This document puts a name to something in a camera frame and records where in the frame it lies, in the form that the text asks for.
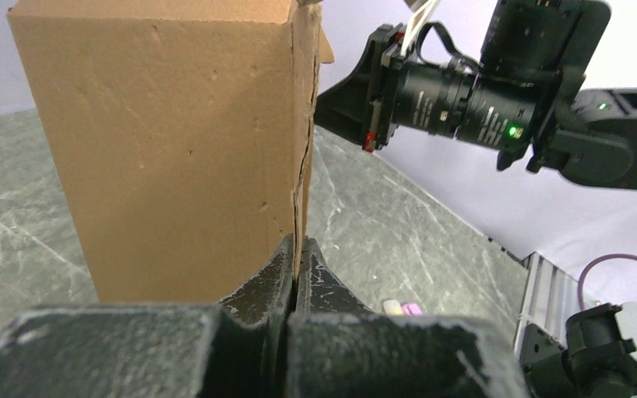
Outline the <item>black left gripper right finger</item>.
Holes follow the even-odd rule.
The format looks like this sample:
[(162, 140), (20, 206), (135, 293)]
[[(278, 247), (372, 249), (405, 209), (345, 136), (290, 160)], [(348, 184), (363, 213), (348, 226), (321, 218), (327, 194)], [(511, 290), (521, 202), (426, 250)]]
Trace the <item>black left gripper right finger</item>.
[(288, 397), (527, 397), (511, 343), (467, 315), (372, 311), (304, 241), (286, 323)]

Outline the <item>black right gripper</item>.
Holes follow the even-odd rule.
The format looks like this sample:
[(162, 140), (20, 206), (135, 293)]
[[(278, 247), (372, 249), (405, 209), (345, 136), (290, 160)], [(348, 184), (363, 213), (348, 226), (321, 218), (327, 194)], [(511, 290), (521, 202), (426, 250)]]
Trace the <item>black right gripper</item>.
[(393, 124), (505, 152), (528, 145), (538, 125), (536, 89), (453, 61), (412, 57), (390, 67), (400, 44), (400, 24), (371, 33), (352, 72), (317, 97), (314, 125), (360, 148), (387, 146)]

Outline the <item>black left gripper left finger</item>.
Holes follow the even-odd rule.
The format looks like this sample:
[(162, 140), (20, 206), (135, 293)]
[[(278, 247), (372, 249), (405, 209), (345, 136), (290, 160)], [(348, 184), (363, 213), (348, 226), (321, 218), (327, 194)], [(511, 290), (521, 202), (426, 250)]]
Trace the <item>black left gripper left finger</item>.
[(279, 397), (294, 238), (217, 303), (38, 306), (0, 337), (0, 397)]

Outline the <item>brown cardboard box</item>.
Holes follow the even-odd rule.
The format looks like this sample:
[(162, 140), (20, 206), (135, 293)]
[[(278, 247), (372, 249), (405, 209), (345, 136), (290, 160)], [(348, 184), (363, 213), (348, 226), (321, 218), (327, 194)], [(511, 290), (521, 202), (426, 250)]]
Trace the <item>brown cardboard box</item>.
[(18, 54), (103, 303), (212, 302), (304, 233), (317, 1), (20, 1)]

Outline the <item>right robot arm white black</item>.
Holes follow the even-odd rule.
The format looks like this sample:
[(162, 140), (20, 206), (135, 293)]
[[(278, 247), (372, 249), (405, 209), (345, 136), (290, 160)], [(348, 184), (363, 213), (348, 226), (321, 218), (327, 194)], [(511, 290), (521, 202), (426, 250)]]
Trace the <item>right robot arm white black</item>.
[(497, 152), (505, 170), (558, 171), (584, 187), (637, 191), (637, 88), (587, 89), (610, 21), (603, 1), (500, 1), (479, 59), (412, 1), (379, 26), (353, 71), (317, 99), (314, 122), (367, 152), (400, 126)]

